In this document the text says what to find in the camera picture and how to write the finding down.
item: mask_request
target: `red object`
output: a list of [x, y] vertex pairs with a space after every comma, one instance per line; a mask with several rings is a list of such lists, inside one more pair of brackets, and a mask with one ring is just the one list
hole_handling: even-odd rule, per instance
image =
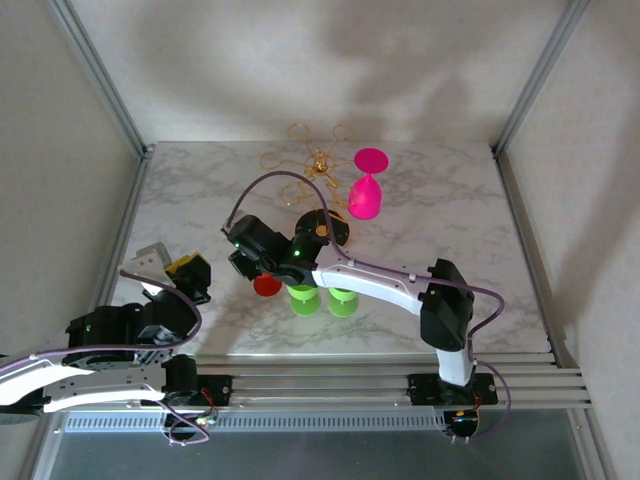
[[253, 281], [253, 289], [261, 297], [272, 297], [280, 291], [282, 282], [268, 273], [263, 273]]

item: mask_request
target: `pink wine glass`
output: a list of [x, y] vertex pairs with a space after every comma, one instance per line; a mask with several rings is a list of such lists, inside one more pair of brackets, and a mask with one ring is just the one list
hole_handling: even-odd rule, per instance
[[359, 220], [371, 220], [378, 216], [382, 207], [382, 189], [373, 175], [387, 169], [389, 157], [377, 148], [363, 148], [356, 153], [353, 161], [366, 175], [351, 187], [347, 210]]

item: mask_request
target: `metal frame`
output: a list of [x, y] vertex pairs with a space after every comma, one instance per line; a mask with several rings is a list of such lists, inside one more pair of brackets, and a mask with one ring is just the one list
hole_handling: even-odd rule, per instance
[[[86, 67], [100, 96], [124, 132], [132, 151], [140, 159], [133, 187], [127, 200], [126, 210], [118, 228], [114, 245], [101, 272], [91, 305], [108, 303], [113, 295], [117, 275], [115, 267], [121, 262], [133, 225], [140, 193], [146, 177], [153, 149], [147, 147], [138, 132], [124, 102], [92, 45], [77, 13], [68, 0], [48, 0], [55, 16], [74, 51]], [[548, 78], [560, 53], [575, 29], [589, 0], [570, 0], [559, 19], [540, 59], [536, 63], [521, 95], [505, 125], [494, 154], [503, 181], [507, 200], [512, 209], [514, 222], [521, 239], [533, 283], [546, 319], [549, 317], [545, 298], [544, 270], [535, 243], [532, 243], [530, 225], [521, 208], [517, 187], [505, 149], [509, 146], [521, 126], [531, 105]], [[590, 400], [579, 369], [558, 368], [575, 366], [563, 348], [562, 333], [553, 330], [553, 324], [545, 321], [553, 354], [495, 354], [480, 357], [498, 367], [505, 375], [513, 392], [513, 408], [561, 408], [567, 409], [576, 437], [577, 448], [587, 478], [604, 478], [602, 463], [607, 460], [603, 450], [594, 441], [590, 417]], [[336, 356], [318, 358], [303, 357], [217, 357], [197, 358], [200, 373], [225, 373], [235, 375], [234, 396], [227, 409], [238, 415], [267, 415], [269, 412], [326, 412], [336, 411], [415, 411], [404, 395], [404, 382], [409, 373], [437, 371], [434, 355], [393, 356]], [[504, 394], [498, 388], [504, 408]], [[87, 412], [103, 414], [122, 413], [128, 416], [148, 415], [148, 409], [139, 405], [125, 406], [104, 404], [74, 407], [73, 412], [48, 415], [40, 421], [33, 448], [23, 468], [22, 478], [48, 478], [54, 464], [58, 447], [69, 425], [70, 416]]]

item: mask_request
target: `gold wire sculpture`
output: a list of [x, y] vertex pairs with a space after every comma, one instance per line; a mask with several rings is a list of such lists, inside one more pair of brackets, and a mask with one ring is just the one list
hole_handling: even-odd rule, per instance
[[[331, 199], [329, 199], [330, 204], [340, 208], [346, 208], [348, 206], [347, 200], [338, 193], [340, 189], [345, 187], [335, 178], [334, 171], [338, 167], [353, 163], [353, 160], [337, 162], [333, 150], [340, 142], [351, 140], [354, 133], [355, 131], [351, 126], [339, 123], [331, 130], [333, 143], [329, 147], [329, 150], [325, 152], [320, 147], [314, 147], [311, 144], [311, 139], [309, 138], [311, 129], [307, 125], [294, 123], [287, 128], [287, 135], [293, 140], [304, 142], [309, 151], [309, 156], [304, 161], [300, 161], [286, 158], [283, 152], [270, 151], [262, 154], [260, 157], [260, 166], [266, 170], [274, 170], [285, 163], [300, 165], [303, 167], [304, 175], [312, 182], [315, 182], [316, 178], [320, 177], [326, 179], [327, 189], [331, 194]], [[286, 205], [305, 203], [314, 197], [313, 191], [304, 182], [292, 183], [280, 190], [280, 199]]]

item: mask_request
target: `wall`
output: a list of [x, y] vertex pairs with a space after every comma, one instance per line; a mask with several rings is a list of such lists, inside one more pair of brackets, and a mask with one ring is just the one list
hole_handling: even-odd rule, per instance
[[[34, 347], [85, 313], [135, 160], [46, 2], [0, 15], [0, 353]], [[0, 428], [15, 478], [34, 424]]]
[[640, 3], [592, 0], [508, 149], [620, 478], [640, 471]]
[[567, 0], [74, 0], [148, 141], [497, 139]]

